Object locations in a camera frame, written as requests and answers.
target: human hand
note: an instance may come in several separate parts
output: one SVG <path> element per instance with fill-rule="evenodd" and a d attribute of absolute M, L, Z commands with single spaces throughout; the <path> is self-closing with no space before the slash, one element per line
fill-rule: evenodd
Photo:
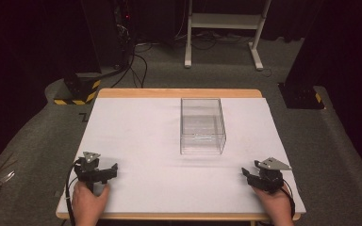
<path fill-rule="evenodd" d="M 267 191 L 261 190 L 252 186 L 252 189 L 261 200 L 264 209 L 270 216 L 275 226 L 290 226 L 293 225 L 289 198 L 281 190 L 270 194 Z"/>
<path fill-rule="evenodd" d="M 102 194 L 96 197 L 84 182 L 77 182 L 73 192 L 73 212 L 77 226 L 94 226 L 105 210 L 110 187 L 105 185 Z"/>

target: white rolling stand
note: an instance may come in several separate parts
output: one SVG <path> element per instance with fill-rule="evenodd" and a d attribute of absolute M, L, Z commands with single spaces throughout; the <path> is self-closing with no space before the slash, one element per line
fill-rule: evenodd
<path fill-rule="evenodd" d="M 247 29 L 256 30 L 254 42 L 249 42 L 249 50 L 258 71 L 263 70 L 260 56 L 257 52 L 258 41 L 266 22 L 267 12 L 272 0 L 265 0 L 263 12 L 260 15 L 239 15 L 239 14 L 212 14 L 212 13 L 192 13 L 192 0 L 189 0 L 188 35 L 185 52 L 185 67 L 192 66 L 191 33 L 193 27 L 205 28 L 227 28 L 227 29 Z"/>

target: transparent container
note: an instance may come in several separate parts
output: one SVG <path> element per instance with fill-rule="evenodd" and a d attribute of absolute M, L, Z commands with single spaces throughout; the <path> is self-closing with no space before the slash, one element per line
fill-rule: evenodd
<path fill-rule="evenodd" d="M 181 154 L 221 154 L 225 141 L 220 99 L 181 99 Z"/>

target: gray carpet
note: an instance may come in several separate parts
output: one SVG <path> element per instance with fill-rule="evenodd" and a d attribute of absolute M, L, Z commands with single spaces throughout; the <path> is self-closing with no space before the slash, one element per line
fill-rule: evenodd
<path fill-rule="evenodd" d="M 208 42 L 194 42 L 198 47 Z M 165 45 L 137 47 L 148 63 L 146 88 L 259 89 L 267 98 L 275 125 L 307 213 L 296 225 L 362 225 L 362 161 L 345 134 L 325 88 L 315 87 L 324 110 L 287 109 L 277 83 L 284 82 L 302 42 L 259 43 L 263 72 L 255 70 L 246 42 L 192 49 L 192 68 L 184 68 L 185 48 Z M 133 69 L 142 77 L 144 65 L 135 58 Z M 119 75 L 102 81 L 113 85 Z M 0 166 L 13 165 L 16 175 L 0 193 L 0 225 L 60 225 L 55 215 L 66 173 L 86 128 L 80 113 L 92 105 L 54 105 L 62 81 L 46 88 L 48 105 L 13 138 L 0 156 Z M 119 88 L 133 88 L 128 73 Z"/>

